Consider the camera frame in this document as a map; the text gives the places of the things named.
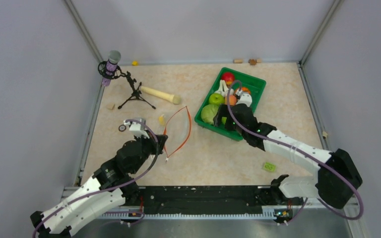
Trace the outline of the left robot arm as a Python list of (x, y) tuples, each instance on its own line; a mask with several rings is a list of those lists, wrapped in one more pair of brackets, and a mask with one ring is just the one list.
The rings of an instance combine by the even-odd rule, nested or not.
[(86, 224), (105, 212), (124, 204), (133, 205), (139, 199), (136, 181), (132, 178), (147, 159), (163, 153), (167, 135), (148, 138), (134, 137), (127, 141), (115, 157), (106, 161), (74, 193), (55, 207), (36, 211), (30, 219), (39, 238), (71, 238)]

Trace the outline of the clear zip bag orange zipper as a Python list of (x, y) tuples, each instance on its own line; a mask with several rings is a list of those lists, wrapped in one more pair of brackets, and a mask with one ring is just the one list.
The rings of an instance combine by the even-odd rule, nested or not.
[(191, 135), (191, 129), (191, 115), (187, 106), (167, 117), (163, 131), (163, 134), (168, 136), (164, 145), (166, 163), (186, 144)]

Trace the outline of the green cabbage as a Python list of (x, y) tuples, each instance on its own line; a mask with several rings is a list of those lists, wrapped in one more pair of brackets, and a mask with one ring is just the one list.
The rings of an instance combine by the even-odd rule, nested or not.
[(201, 120), (209, 125), (214, 124), (214, 117), (217, 115), (219, 106), (215, 104), (208, 104), (201, 110)]

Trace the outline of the green plastic tray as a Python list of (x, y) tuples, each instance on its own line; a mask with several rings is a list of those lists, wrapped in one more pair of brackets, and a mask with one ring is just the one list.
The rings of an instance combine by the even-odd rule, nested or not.
[(247, 88), (248, 91), (251, 94), (251, 97), (253, 99), (253, 102), (250, 106), (252, 112), (254, 113), (256, 111), (257, 105), (261, 99), (261, 96), (263, 94), (263, 91), (266, 87), (266, 81), (260, 78), (256, 78), (254, 76), (244, 74), (242, 72), (238, 72), (236, 70), (223, 67), (219, 74), (217, 75), (216, 79), (213, 81), (213, 84), (206, 95), (204, 101), (202, 102), (198, 112), (196, 113), (194, 117), (194, 121), (201, 127), (206, 128), (208, 130), (211, 130), (213, 132), (216, 132), (220, 135), (226, 136), (232, 140), (235, 141), (241, 141), (243, 138), (235, 131), (227, 131), (225, 126), (223, 124), (219, 125), (218, 127), (215, 127), (211, 123), (205, 121), (203, 118), (205, 118), (205, 113), (202, 113), (203, 108), (210, 104), (212, 101), (210, 99), (211, 95), (214, 94), (218, 88), (220, 87), (220, 82), (223, 79), (224, 74), (232, 74), (234, 76), (234, 79), (239, 80), (243, 87)]

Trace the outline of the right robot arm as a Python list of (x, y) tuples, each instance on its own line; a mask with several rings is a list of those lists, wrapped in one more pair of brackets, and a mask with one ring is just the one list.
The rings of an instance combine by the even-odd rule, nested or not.
[(342, 149), (328, 151), (300, 142), (275, 126), (259, 122), (251, 108), (244, 104), (220, 105), (214, 125), (235, 131), (247, 144), (262, 151), (288, 159), (309, 172), (308, 176), (281, 175), (271, 182), (271, 198), (285, 204), (290, 198), (317, 198), (322, 203), (342, 209), (351, 199), (360, 198), (358, 188), (362, 178), (348, 152)]

